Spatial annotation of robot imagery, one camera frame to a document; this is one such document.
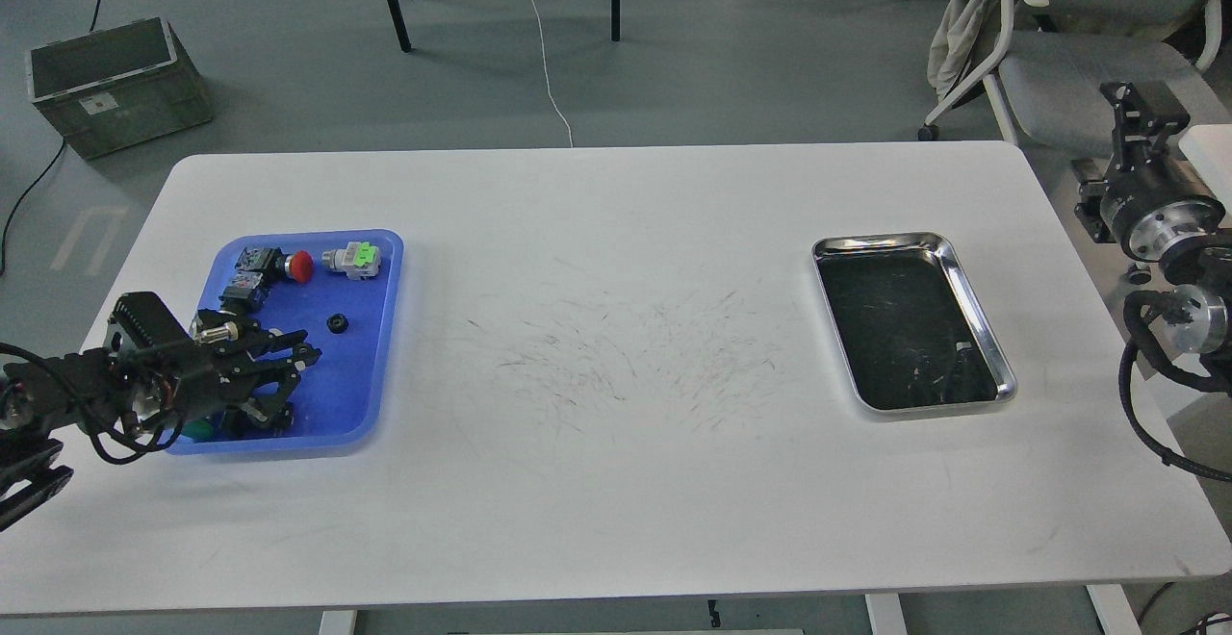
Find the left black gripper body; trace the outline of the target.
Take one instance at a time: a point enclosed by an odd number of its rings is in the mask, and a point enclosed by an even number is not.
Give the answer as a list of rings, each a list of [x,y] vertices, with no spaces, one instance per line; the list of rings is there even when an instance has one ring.
[[[103,434],[120,444],[171,444],[188,420],[211,419],[219,432],[221,380],[241,371],[213,367],[154,292],[123,293],[107,319],[115,381],[124,391],[103,417]]]

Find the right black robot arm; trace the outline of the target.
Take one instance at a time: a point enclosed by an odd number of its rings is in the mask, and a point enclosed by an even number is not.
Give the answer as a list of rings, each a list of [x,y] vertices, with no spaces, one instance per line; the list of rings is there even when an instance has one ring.
[[[1145,429],[1136,416],[1131,370],[1140,356],[1170,382],[1202,395],[1230,395],[1230,231],[1226,207],[1168,142],[1190,125],[1165,83],[1103,83],[1112,106],[1112,158],[1104,171],[1074,162],[1074,215],[1095,243],[1117,245],[1137,286],[1122,302],[1129,342],[1117,393],[1133,433],[1167,466],[1228,482]]]

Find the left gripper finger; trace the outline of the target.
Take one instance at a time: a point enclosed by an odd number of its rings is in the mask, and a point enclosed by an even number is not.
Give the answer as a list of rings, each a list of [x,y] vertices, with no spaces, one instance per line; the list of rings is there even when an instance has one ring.
[[[302,382],[299,367],[265,367],[251,374],[232,374],[221,380],[218,393],[227,403],[225,411],[261,411],[264,416],[294,406],[290,398]]]
[[[190,334],[203,346],[213,367],[219,371],[246,371],[270,354],[290,351],[290,356],[271,360],[271,367],[294,365],[294,351],[307,342],[307,330],[283,333],[264,329],[259,321],[244,314],[196,314]]]

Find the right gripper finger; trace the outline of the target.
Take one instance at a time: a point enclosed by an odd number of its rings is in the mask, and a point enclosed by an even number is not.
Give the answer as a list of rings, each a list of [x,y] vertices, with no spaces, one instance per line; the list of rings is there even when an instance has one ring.
[[[1112,105],[1112,162],[1109,173],[1127,174],[1158,165],[1169,153],[1168,141],[1193,122],[1170,88],[1161,80],[1100,84]]]
[[[1077,180],[1078,202],[1074,215],[1094,243],[1114,243],[1112,228],[1104,221],[1103,200],[1106,195],[1108,179],[1104,166],[1095,159],[1073,159],[1072,173]]]

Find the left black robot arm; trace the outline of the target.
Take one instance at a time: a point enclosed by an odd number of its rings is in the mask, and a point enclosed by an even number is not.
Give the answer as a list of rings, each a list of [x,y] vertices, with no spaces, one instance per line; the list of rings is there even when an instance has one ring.
[[[107,342],[39,358],[2,345],[2,528],[58,494],[73,477],[58,464],[57,429],[75,425],[106,464],[136,464],[172,448],[188,425],[246,420],[281,432],[291,395],[322,358],[304,330],[266,330],[246,314],[200,309],[182,326],[154,292],[123,293]]]

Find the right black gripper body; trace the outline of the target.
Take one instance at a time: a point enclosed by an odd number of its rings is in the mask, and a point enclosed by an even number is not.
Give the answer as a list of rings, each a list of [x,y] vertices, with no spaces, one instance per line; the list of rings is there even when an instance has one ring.
[[[1154,263],[1180,240],[1214,236],[1226,206],[1191,165],[1165,159],[1127,174],[1109,173],[1104,221],[1131,261]]]

